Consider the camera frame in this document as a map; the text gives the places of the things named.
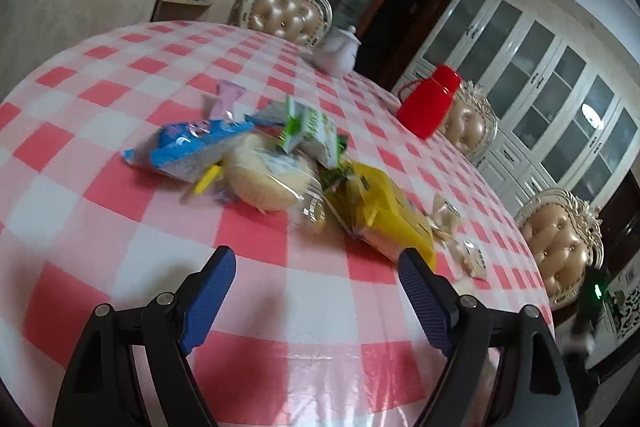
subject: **tablecloth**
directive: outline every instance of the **tablecloth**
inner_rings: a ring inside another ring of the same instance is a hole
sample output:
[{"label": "tablecloth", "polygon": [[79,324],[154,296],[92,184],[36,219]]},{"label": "tablecloth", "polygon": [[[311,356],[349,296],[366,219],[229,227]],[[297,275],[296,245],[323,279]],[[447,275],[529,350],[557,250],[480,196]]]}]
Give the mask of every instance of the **tablecloth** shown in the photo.
[{"label": "tablecloth", "polygon": [[465,278],[445,251],[437,273],[488,307],[536,304],[552,329],[530,251],[478,172],[441,135],[422,142],[405,130],[383,103],[389,93],[357,74],[319,73],[303,55],[231,26],[141,24],[59,53],[0,105],[0,375],[38,427],[50,425],[92,309],[174,291],[215,245],[236,252],[238,273],[189,361],[217,421],[407,426],[431,394],[444,359],[386,258],[336,223],[313,236],[286,214],[180,204],[179,183],[122,161],[158,126],[200,119],[219,79],[246,88],[235,115],[289,93],[334,118],[351,156],[385,170],[421,208],[443,194],[488,279]]}]

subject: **white teapot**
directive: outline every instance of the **white teapot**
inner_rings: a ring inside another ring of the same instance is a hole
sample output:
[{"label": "white teapot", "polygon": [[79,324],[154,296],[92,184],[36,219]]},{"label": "white teapot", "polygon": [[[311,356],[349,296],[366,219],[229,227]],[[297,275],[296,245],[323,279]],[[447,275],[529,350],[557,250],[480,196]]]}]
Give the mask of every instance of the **white teapot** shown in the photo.
[{"label": "white teapot", "polygon": [[346,30],[332,28],[328,35],[313,49],[312,61],[322,71],[341,78],[353,71],[360,41],[356,28]]}]

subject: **wooden shelf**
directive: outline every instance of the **wooden shelf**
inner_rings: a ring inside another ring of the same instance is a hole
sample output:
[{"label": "wooden shelf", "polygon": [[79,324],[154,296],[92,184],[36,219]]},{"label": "wooden shelf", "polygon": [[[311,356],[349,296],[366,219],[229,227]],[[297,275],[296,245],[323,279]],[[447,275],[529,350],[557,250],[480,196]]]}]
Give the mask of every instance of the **wooden shelf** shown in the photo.
[{"label": "wooden shelf", "polygon": [[186,4],[187,6],[211,6],[208,1],[192,1],[192,0],[162,0],[162,2],[168,2],[171,4]]}]

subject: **bread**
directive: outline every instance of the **bread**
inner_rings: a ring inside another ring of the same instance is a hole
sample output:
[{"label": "bread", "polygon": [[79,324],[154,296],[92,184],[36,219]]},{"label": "bread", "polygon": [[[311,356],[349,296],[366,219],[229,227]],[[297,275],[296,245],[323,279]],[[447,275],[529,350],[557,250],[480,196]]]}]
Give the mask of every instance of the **bread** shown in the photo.
[{"label": "bread", "polygon": [[286,155],[277,141],[265,134],[249,133],[224,158],[225,177],[245,203],[260,210],[285,210],[298,203],[313,177],[305,156]]}]

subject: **screw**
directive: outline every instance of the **screw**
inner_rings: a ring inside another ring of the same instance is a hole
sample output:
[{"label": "screw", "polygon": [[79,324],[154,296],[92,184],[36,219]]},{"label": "screw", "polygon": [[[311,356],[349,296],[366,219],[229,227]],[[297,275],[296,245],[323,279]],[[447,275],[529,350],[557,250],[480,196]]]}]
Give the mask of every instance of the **screw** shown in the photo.
[{"label": "screw", "polygon": [[475,308],[478,306],[478,300],[471,295],[463,295],[460,298],[460,304],[462,304],[465,308]]},{"label": "screw", "polygon": [[531,304],[524,306],[524,312],[527,317],[531,317],[532,319],[540,317],[540,310]]},{"label": "screw", "polygon": [[174,294],[169,293],[169,292],[161,293],[156,298],[156,302],[158,304],[160,304],[161,306],[167,306],[167,305],[171,304],[173,301],[174,301]]},{"label": "screw", "polygon": [[109,308],[108,304],[101,304],[100,306],[98,306],[95,309],[95,314],[98,317],[104,317],[105,315],[107,315],[109,312],[111,311],[111,308]]}]

